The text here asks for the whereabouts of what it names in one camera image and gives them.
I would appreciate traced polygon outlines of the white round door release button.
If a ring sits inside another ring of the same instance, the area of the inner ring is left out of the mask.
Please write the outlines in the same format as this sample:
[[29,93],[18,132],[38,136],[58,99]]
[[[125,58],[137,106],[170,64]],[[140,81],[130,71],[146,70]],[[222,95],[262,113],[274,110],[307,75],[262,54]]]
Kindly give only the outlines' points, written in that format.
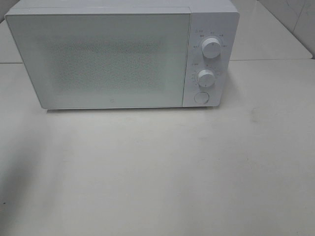
[[199,92],[194,96],[194,100],[198,104],[206,104],[209,101],[209,94],[207,92]]

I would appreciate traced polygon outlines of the white microwave knob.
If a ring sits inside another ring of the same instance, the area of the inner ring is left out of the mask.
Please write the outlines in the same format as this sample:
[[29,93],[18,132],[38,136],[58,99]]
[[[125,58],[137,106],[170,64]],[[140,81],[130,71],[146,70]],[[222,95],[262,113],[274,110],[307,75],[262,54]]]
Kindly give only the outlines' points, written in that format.
[[216,76],[212,70],[205,69],[197,74],[198,85],[203,88],[208,88],[215,83]]
[[221,54],[221,40],[216,36],[205,38],[201,42],[202,54],[207,59],[214,59]]

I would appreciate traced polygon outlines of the white microwave door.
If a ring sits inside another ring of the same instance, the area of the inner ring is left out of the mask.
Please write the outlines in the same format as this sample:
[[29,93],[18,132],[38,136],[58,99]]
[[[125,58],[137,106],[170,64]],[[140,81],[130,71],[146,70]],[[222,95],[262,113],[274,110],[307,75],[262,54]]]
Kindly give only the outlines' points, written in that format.
[[189,14],[9,15],[44,109],[179,107]]

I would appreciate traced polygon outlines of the white microwave oven body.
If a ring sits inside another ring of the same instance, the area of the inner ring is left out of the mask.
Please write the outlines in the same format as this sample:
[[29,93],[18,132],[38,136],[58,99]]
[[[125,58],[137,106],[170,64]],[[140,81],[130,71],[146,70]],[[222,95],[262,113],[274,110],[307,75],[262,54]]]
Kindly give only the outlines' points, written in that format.
[[[9,15],[123,14],[189,14],[184,92],[179,107],[211,107],[220,104],[240,17],[236,7],[228,0],[21,0],[9,9],[5,20],[7,22]],[[216,36],[222,42],[221,54],[214,59],[205,58],[201,50],[201,42],[210,36]],[[205,69],[212,70],[216,76],[215,83],[208,88],[199,86],[197,82],[197,74]],[[195,102],[194,96],[199,92],[209,94],[206,104]]]

